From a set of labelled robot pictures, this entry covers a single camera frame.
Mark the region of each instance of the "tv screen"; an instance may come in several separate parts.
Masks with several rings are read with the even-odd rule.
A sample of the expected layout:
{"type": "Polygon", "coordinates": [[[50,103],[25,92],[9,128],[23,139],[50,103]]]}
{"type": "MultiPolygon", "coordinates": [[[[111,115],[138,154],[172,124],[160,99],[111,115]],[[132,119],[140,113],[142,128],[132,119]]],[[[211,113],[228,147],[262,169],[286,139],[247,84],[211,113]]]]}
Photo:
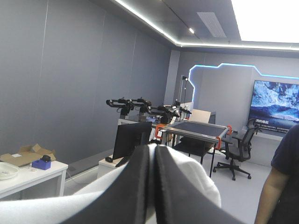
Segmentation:
{"type": "Polygon", "coordinates": [[[286,133],[299,124],[299,85],[256,80],[249,119],[261,129],[286,133]]]}

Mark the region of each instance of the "white fabric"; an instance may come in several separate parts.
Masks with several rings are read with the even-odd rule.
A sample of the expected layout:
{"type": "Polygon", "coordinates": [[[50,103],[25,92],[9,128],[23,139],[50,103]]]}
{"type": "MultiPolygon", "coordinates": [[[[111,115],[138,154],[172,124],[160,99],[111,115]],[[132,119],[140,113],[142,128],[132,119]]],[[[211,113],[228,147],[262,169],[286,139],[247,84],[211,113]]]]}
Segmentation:
{"type": "MultiPolygon", "coordinates": [[[[150,145],[153,160],[155,144],[150,145]]],[[[214,182],[194,159],[168,148],[179,169],[208,199],[221,207],[221,199],[214,182]]],[[[95,180],[72,196],[23,201],[0,202],[0,223],[4,224],[55,224],[82,210],[100,196],[123,171],[125,165],[95,180]]]]}

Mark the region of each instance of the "tray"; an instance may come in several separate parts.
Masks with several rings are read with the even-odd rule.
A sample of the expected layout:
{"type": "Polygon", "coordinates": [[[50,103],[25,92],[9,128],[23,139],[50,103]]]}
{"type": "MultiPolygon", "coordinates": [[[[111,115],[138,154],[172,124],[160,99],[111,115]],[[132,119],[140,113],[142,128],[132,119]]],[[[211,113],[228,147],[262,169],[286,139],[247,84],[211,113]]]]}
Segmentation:
{"type": "Polygon", "coordinates": [[[20,168],[6,162],[0,162],[0,180],[7,180],[18,175],[20,168]]]}

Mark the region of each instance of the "cardboard box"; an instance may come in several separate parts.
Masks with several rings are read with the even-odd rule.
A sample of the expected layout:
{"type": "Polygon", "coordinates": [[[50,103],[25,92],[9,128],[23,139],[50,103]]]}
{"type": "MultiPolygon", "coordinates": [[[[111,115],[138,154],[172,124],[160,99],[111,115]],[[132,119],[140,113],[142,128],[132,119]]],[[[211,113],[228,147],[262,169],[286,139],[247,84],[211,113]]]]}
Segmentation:
{"type": "Polygon", "coordinates": [[[34,146],[22,146],[19,152],[14,155],[8,153],[0,155],[0,161],[21,167],[28,165],[35,160],[39,160],[43,155],[48,155],[49,157],[51,157],[51,161],[56,160],[55,150],[50,151],[36,144],[34,146]]]}

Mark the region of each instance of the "gray wall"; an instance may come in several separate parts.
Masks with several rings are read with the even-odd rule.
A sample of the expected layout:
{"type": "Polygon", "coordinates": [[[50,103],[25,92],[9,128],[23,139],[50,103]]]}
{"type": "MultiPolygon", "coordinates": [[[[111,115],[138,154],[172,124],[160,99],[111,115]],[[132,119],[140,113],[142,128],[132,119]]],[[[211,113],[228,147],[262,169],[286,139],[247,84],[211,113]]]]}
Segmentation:
{"type": "Polygon", "coordinates": [[[71,163],[113,147],[106,99],[163,103],[170,49],[88,0],[3,0],[0,36],[0,154],[71,163]]]}
{"type": "Polygon", "coordinates": [[[168,76],[167,76],[167,85],[164,97],[164,104],[171,105],[173,103],[174,90],[176,87],[176,78],[178,75],[178,62],[181,52],[177,50],[171,51],[168,76]]]}
{"type": "MultiPolygon", "coordinates": [[[[178,95],[180,76],[188,74],[191,67],[196,64],[217,66],[221,63],[250,64],[265,74],[299,77],[299,59],[181,52],[175,97],[178,95]]],[[[263,77],[251,67],[196,68],[191,76],[195,84],[194,108],[217,111],[218,124],[231,124],[241,130],[247,123],[256,79],[299,83],[298,80],[263,77]]]]}

